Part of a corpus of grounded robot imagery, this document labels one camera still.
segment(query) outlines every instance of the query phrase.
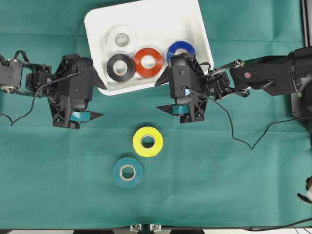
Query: black tape roll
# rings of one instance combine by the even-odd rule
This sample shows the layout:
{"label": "black tape roll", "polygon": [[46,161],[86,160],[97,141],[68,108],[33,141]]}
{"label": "black tape roll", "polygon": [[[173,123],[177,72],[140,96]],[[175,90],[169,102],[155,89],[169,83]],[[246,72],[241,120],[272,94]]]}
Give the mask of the black tape roll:
{"label": "black tape roll", "polygon": [[136,65],[129,56],[116,54],[108,60],[106,70],[112,80],[126,82],[135,75]]}

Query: green tablecloth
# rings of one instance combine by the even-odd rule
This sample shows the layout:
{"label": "green tablecloth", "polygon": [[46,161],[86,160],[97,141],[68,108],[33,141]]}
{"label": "green tablecloth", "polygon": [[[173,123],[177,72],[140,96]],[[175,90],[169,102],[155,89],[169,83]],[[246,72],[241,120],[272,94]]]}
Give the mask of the green tablecloth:
{"label": "green tablecloth", "polygon": [[[121,2],[1,0],[0,53],[12,58],[24,49],[32,62],[45,61],[54,69],[64,54],[90,56],[85,14]],[[216,67],[303,46],[298,0],[199,2]],[[0,94],[0,101],[0,111],[17,118],[31,98]],[[156,108],[169,103],[167,85],[112,97],[95,88],[89,109],[105,116],[79,131],[52,127],[44,98],[14,127],[1,117],[0,228],[271,226],[312,215],[296,197],[311,173],[309,135],[301,125],[272,127],[250,151],[231,140],[228,119],[213,103],[206,121],[192,124],[179,124]],[[264,91],[222,104],[233,117],[235,135],[249,142],[269,122],[290,116],[288,96]],[[141,158],[132,148],[141,125],[163,134],[163,150],[154,158]],[[121,189],[112,180],[113,165],[125,156],[136,158],[144,170],[134,189]]]}

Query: metal clamp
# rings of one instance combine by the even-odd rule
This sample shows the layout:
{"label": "metal clamp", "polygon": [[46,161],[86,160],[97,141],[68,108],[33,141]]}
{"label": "metal clamp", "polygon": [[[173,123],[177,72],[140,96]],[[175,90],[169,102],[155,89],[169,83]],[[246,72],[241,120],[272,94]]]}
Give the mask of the metal clamp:
{"label": "metal clamp", "polygon": [[161,231],[161,225],[158,225],[158,224],[150,224],[150,228],[151,228],[151,231],[153,232]]}
{"label": "metal clamp", "polygon": [[142,224],[131,225],[130,226],[130,231],[137,232],[137,233],[139,231],[142,231]]}
{"label": "metal clamp", "polygon": [[[148,228],[150,228],[148,231],[149,232],[159,232],[161,231],[161,225],[158,224],[150,224],[148,225],[144,225],[145,229],[148,230]],[[132,232],[141,232],[142,231],[142,224],[136,224],[136,225],[131,225],[130,226],[130,231]]]}

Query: red tape roll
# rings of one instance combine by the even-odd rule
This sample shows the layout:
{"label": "red tape roll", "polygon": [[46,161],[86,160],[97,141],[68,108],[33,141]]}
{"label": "red tape roll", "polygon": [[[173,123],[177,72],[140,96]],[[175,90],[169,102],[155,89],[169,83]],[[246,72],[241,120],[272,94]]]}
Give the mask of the red tape roll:
{"label": "red tape roll", "polygon": [[[145,68],[142,65],[142,58],[148,55],[155,59],[155,65],[150,69]],[[153,48],[144,48],[139,50],[134,57],[134,61],[136,64],[136,71],[144,78],[152,78],[156,76],[160,72],[163,65],[163,58],[161,53]]]}

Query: red dot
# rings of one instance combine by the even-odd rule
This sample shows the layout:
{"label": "red dot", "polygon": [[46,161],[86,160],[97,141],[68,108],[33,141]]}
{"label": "red dot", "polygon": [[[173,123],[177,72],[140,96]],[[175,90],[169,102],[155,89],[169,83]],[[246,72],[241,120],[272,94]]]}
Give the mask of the red dot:
{"label": "red dot", "polygon": [[250,78],[252,75],[249,72],[245,72],[245,77]]}

